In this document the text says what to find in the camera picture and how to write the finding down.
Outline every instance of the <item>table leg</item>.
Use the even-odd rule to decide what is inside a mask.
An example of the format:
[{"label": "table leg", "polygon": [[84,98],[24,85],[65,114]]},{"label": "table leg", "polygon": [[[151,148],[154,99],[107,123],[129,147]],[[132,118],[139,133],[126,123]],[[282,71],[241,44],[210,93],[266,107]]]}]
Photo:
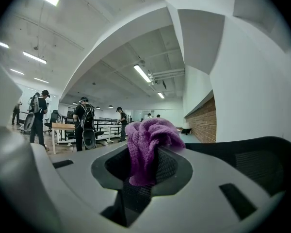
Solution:
[{"label": "table leg", "polygon": [[53,153],[56,154],[55,151],[55,130],[52,130],[52,141],[53,141]]}]

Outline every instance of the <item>person wearing black clothes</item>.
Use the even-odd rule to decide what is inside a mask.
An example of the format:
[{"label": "person wearing black clothes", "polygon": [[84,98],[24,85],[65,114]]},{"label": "person wearing black clothes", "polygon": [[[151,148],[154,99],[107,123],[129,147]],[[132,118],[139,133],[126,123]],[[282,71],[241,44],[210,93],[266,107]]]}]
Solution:
[{"label": "person wearing black clothes", "polygon": [[76,145],[77,145],[77,151],[82,151],[82,141],[83,141],[83,128],[80,125],[80,121],[82,120],[82,116],[85,113],[84,108],[82,107],[82,104],[86,107],[86,109],[89,111],[92,108],[92,105],[88,103],[87,97],[82,97],[79,101],[79,105],[76,107],[73,113],[73,119],[77,120],[75,124],[75,135],[76,135]]},{"label": "person wearing black clothes", "polygon": [[47,97],[49,97],[49,92],[47,90],[44,90],[41,93],[41,97],[38,98],[40,110],[39,112],[34,114],[34,121],[31,127],[29,141],[30,143],[34,143],[35,134],[38,134],[39,144],[48,151],[48,149],[44,145],[43,137],[43,116],[48,112],[47,102],[45,101]]},{"label": "person wearing black clothes", "polygon": [[19,102],[15,105],[13,110],[12,125],[14,125],[15,116],[16,116],[16,125],[19,125],[19,107],[22,105],[22,102]]},{"label": "person wearing black clothes", "polygon": [[125,133],[125,127],[127,125],[127,116],[126,114],[124,113],[124,111],[122,110],[122,107],[118,107],[117,112],[120,113],[121,115],[121,119],[118,120],[118,124],[121,123],[122,124],[122,131],[121,131],[121,139],[119,140],[119,142],[124,142],[125,141],[125,136],[126,136],[126,133]]}]

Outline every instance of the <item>black slot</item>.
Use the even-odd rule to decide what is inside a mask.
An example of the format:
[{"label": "black slot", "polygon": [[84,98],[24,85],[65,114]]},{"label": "black slot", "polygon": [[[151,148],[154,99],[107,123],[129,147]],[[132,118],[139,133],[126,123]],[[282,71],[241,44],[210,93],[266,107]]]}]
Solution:
[{"label": "black slot", "polygon": [[224,196],[233,207],[240,220],[255,212],[256,207],[245,197],[245,195],[231,183],[219,186]]},{"label": "black slot", "polygon": [[73,161],[64,160],[64,161],[54,162],[53,166],[55,167],[55,169],[58,169],[60,167],[68,166],[68,165],[71,165],[71,164],[73,164]]}]

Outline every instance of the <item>backpack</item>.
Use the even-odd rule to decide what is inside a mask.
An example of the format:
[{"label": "backpack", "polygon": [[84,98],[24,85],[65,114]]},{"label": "backpack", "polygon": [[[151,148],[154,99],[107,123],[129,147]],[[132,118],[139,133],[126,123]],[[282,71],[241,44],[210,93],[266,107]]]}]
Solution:
[{"label": "backpack", "polygon": [[34,113],[34,114],[42,111],[42,108],[39,107],[39,97],[37,95],[34,95],[31,98],[28,111],[29,113]]},{"label": "backpack", "polygon": [[81,127],[84,129],[84,128],[87,128],[87,129],[93,129],[94,128],[94,108],[92,105],[91,108],[89,110],[87,110],[86,106],[84,104],[81,104],[82,108],[84,109],[84,114],[82,116],[82,119],[80,120],[79,119],[79,122],[80,124],[78,126],[81,125]]}]

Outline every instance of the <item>purple cloth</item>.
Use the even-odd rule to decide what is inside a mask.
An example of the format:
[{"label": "purple cloth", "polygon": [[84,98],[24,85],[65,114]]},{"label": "purple cloth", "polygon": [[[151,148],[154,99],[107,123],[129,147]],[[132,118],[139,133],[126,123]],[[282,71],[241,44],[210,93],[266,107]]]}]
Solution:
[{"label": "purple cloth", "polygon": [[156,147],[171,144],[185,148],[175,126],[163,118],[146,119],[126,126],[130,153],[132,185],[155,184],[152,163]]}]

